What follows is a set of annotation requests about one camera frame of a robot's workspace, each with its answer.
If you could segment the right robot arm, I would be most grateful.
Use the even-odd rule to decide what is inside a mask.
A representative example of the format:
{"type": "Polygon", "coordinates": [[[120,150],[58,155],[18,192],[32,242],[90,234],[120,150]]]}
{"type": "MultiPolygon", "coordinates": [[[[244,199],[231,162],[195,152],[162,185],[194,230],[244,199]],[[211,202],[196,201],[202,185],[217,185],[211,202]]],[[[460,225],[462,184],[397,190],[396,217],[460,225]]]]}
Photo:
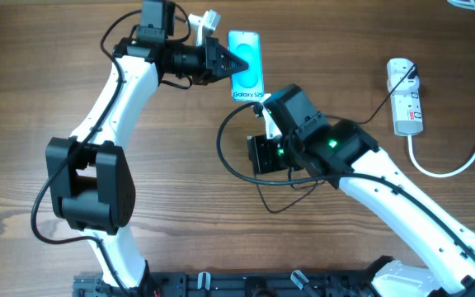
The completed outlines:
{"type": "Polygon", "coordinates": [[[425,264],[430,295],[475,296],[475,233],[416,186],[377,140],[352,120],[330,124],[292,84],[257,104],[278,133],[251,158],[255,173],[296,167],[377,215],[425,264]]]}

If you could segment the white power strip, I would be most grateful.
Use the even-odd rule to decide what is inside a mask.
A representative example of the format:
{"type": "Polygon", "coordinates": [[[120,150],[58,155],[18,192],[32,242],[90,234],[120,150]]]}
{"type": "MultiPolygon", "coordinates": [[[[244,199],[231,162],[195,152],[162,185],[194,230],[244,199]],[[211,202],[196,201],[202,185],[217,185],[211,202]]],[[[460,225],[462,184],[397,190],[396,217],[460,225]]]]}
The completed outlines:
{"type": "MultiPolygon", "coordinates": [[[[405,58],[394,58],[388,61],[388,77],[396,73],[407,74],[409,78],[418,77],[416,64],[405,58]]],[[[419,90],[398,95],[390,93],[390,101],[395,135],[413,136],[423,131],[419,90]]]]}

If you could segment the teal Galaxy smartphone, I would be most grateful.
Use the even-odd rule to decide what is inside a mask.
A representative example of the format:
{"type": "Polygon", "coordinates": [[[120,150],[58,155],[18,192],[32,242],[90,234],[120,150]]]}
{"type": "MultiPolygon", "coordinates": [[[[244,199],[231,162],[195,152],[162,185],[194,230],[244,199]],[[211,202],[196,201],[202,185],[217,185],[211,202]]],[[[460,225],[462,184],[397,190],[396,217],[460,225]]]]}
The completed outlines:
{"type": "Polygon", "coordinates": [[[231,76],[234,101],[261,101],[265,95],[260,35],[255,31],[230,31],[228,49],[246,65],[231,76]]]}

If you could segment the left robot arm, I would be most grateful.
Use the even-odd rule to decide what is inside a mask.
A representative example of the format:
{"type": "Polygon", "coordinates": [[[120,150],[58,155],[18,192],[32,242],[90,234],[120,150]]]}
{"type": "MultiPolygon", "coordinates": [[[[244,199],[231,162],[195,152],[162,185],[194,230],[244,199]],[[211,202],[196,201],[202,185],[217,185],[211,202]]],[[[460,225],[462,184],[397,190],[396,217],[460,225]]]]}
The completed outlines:
{"type": "Polygon", "coordinates": [[[247,69],[214,37],[220,16],[187,14],[171,1],[146,1],[140,22],[106,52],[111,73],[85,120],[45,150],[54,214],[88,241],[101,264],[92,289],[107,295],[158,292],[129,226],[136,190],[125,150],[147,101],[165,75],[207,85],[247,69]]]}

